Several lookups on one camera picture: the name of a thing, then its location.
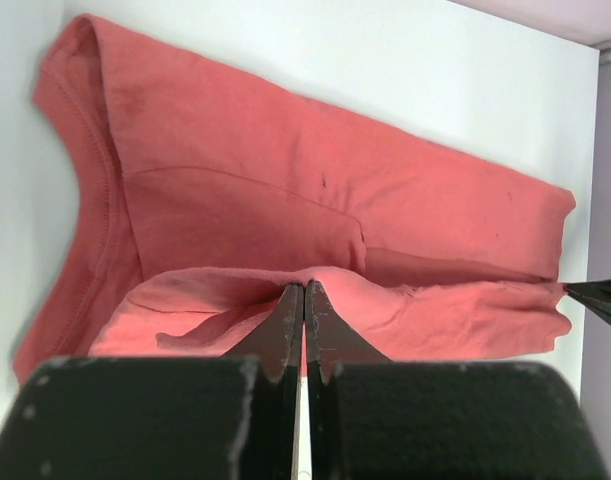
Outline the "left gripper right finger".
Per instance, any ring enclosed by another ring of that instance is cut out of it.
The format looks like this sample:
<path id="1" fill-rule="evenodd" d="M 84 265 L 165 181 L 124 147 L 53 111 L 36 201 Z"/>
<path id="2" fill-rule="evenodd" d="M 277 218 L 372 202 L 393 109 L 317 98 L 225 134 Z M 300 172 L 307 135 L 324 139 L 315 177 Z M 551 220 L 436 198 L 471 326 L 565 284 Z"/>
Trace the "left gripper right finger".
<path id="1" fill-rule="evenodd" d="M 393 362 L 304 293 L 316 479 L 605 479 L 573 391 L 537 362 Z"/>

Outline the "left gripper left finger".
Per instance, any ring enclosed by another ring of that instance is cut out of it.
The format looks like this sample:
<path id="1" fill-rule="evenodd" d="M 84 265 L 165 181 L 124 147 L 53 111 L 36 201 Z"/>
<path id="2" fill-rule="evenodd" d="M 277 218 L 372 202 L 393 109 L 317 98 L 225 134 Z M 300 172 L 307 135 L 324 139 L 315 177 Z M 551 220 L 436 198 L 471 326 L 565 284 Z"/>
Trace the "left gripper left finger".
<path id="1" fill-rule="evenodd" d="M 0 479 L 290 479 L 304 290 L 220 357 L 55 357 L 0 432 Z"/>

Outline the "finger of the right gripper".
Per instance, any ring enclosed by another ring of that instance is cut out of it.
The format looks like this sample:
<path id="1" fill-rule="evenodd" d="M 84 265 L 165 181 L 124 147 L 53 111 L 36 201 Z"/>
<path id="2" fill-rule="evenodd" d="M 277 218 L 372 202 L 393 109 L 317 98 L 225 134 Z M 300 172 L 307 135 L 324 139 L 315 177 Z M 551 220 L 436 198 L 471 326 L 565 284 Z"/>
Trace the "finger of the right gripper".
<path id="1" fill-rule="evenodd" d="M 566 283 L 565 293 L 611 326 L 611 279 Z"/>

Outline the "salmon pink t shirt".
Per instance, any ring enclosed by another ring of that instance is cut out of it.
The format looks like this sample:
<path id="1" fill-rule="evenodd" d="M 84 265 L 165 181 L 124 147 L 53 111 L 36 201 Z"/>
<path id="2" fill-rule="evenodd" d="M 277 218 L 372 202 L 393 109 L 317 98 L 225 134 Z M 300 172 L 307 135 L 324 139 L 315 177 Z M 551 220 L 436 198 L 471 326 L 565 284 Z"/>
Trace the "salmon pink t shirt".
<path id="1" fill-rule="evenodd" d="M 386 357 L 551 351 L 572 194 L 81 15 L 36 106 L 80 193 L 62 271 L 12 363 L 211 356 L 320 282 Z"/>

